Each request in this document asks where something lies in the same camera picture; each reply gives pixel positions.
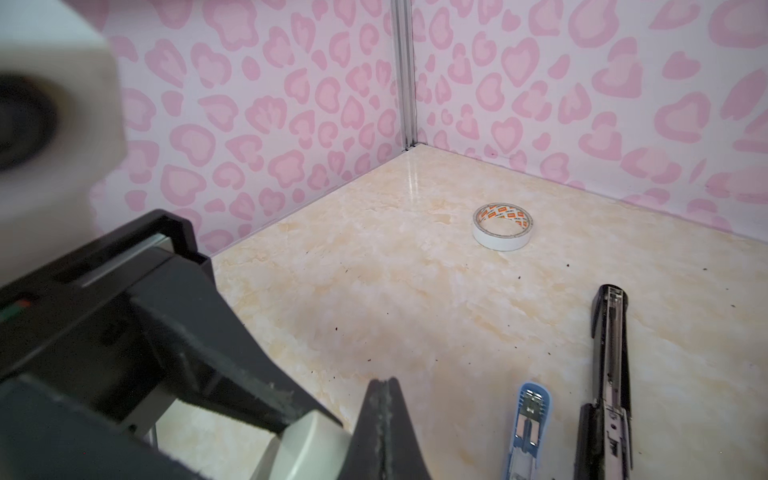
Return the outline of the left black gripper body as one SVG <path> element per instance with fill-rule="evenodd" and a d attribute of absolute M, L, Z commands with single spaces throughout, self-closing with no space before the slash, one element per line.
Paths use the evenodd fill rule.
<path fill-rule="evenodd" d="M 191 479 L 147 441 L 178 400 L 274 434 L 338 424 L 220 295 L 185 218 L 150 212 L 3 288 L 3 478 Z"/>

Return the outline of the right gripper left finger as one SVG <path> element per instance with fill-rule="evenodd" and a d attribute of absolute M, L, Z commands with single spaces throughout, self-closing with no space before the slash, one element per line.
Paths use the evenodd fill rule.
<path fill-rule="evenodd" d="M 386 479 L 386 442 L 389 385 L 372 380 L 366 390 L 358 420 L 338 479 Z"/>

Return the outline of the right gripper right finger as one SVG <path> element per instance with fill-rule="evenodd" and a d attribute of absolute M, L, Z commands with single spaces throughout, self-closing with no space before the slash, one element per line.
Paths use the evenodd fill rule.
<path fill-rule="evenodd" d="M 387 478 L 431 479 L 399 381 L 387 381 Z"/>

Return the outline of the white mini stapler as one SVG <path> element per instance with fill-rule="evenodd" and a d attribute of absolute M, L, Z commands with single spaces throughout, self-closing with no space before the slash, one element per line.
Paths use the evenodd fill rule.
<path fill-rule="evenodd" d="M 336 480 L 352 435 L 315 410 L 274 436 L 251 476 L 254 480 Z"/>

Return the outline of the light blue mini stapler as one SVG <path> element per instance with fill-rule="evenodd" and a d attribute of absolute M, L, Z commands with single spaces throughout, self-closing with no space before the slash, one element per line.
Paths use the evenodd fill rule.
<path fill-rule="evenodd" d="M 503 479 L 535 478 L 550 410 L 551 396 L 545 387 L 535 382 L 520 387 Z"/>

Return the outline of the black stapler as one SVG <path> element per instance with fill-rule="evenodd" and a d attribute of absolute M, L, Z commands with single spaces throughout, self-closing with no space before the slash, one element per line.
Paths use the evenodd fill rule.
<path fill-rule="evenodd" d="M 580 409 L 575 479 L 631 478 L 631 385 L 627 342 L 628 295 L 603 284 L 591 307 L 592 401 Z"/>

